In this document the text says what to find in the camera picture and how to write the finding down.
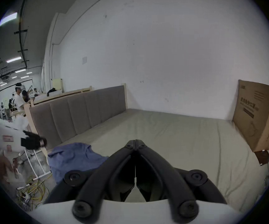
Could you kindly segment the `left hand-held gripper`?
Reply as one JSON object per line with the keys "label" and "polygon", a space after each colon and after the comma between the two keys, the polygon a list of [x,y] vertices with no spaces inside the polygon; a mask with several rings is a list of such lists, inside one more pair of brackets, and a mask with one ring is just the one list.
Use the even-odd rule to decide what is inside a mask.
{"label": "left hand-held gripper", "polygon": [[46,138],[0,119],[0,151],[6,158],[14,159],[25,150],[38,150],[46,145]]}

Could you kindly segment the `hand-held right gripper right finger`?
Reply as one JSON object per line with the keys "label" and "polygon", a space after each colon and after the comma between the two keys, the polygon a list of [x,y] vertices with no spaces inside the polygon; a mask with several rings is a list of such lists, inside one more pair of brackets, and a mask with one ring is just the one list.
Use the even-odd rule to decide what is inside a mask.
{"label": "hand-held right gripper right finger", "polygon": [[149,200],[165,197],[169,202],[173,220],[194,220],[200,213],[197,201],[227,204],[219,189],[199,169],[182,170],[174,168],[161,155],[147,147],[142,140],[136,140],[137,170],[149,170],[158,180],[155,194],[151,190]]}

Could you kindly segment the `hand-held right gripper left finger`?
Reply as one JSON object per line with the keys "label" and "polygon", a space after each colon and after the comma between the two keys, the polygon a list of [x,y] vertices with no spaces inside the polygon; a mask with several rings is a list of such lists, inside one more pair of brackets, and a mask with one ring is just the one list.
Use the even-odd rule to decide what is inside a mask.
{"label": "hand-held right gripper left finger", "polygon": [[74,201],[76,219],[98,219],[104,198],[124,202],[134,187],[136,140],[107,158],[99,167],[65,173],[44,204]]}

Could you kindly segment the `person's left hand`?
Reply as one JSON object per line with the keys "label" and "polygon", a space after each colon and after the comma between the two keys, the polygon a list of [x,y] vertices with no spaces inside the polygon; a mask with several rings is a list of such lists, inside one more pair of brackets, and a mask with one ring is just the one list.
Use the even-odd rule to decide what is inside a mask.
{"label": "person's left hand", "polygon": [[24,184],[22,175],[15,170],[13,162],[0,155],[0,186],[3,188],[18,188]]}

